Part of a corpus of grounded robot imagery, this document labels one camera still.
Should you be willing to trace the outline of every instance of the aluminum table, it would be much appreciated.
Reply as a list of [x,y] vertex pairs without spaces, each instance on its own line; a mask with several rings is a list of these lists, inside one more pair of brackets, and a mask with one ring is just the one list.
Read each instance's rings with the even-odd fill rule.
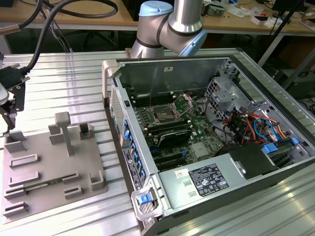
[[[236,49],[201,50],[200,54],[233,54],[256,67]],[[0,68],[20,63],[32,55],[4,56]],[[124,52],[42,54],[29,74],[25,110],[17,116],[17,129],[26,135],[47,131],[56,112],[68,111],[72,125],[89,121],[104,166],[109,190],[106,193],[58,207],[9,224],[0,224],[0,235],[127,235],[139,236],[140,228],[127,192],[123,173],[109,131],[101,95],[101,63],[123,58]],[[267,75],[258,76],[271,85]],[[289,103],[291,98],[276,96]],[[312,121],[303,107],[296,117],[309,129]],[[217,209],[178,226],[164,235],[315,235],[315,165],[269,189]]]

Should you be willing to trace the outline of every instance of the warning label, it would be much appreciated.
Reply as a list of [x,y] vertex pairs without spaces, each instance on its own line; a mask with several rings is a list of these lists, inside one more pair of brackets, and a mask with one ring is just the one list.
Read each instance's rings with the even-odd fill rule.
[[189,171],[189,175],[201,197],[208,196],[228,187],[216,164]]

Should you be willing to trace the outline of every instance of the wooden table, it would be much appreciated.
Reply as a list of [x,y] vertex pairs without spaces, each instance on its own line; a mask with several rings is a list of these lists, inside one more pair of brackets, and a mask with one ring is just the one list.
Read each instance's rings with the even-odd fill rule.
[[[77,18],[62,13],[58,13],[56,21],[61,29],[72,30],[137,30],[137,22],[134,22],[125,8],[122,0],[112,0],[118,6],[118,13],[112,17],[105,19],[84,19]],[[258,4],[251,0],[239,0],[239,4],[244,4],[248,8],[255,6],[262,7],[267,16],[271,16],[273,11],[265,5]],[[86,13],[86,14],[100,14],[109,12],[112,7],[104,5],[99,2],[81,1],[75,2],[65,7],[67,10]],[[12,8],[0,7],[0,27],[9,26],[22,22],[27,19],[34,10],[34,6],[27,5],[19,0],[15,0]],[[43,22],[40,17],[28,26],[28,28],[42,28]],[[205,16],[203,28],[209,33],[231,33],[231,34],[258,34],[269,35],[270,29],[266,26],[257,26],[251,22],[249,16],[243,18],[225,12],[222,17]],[[315,33],[310,29],[304,27],[299,23],[298,18],[292,18],[292,22],[286,25],[283,31],[277,36],[270,48],[266,51],[265,55],[259,62],[260,65],[264,64],[273,50],[279,44],[281,39],[286,35],[298,36],[315,36]],[[0,51],[5,54],[10,53],[9,46],[6,44],[5,38],[0,37]]]

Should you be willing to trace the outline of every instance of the motherboard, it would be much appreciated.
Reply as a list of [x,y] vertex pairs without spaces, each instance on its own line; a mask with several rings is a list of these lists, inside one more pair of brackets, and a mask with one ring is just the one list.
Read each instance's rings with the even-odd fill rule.
[[224,146],[190,93],[130,97],[152,157],[160,171],[215,156]]

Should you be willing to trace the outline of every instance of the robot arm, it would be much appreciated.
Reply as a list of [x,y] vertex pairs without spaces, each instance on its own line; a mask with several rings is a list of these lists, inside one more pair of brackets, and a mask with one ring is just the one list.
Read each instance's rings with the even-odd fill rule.
[[141,5],[131,58],[164,55],[164,47],[181,57],[193,56],[207,37],[200,15],[202,0],[147,1]]
[[24,110],[25,77],[20,65],[15,64],[0,70],[0,114],[6,122],[7,133],[15,127],[16,113]]

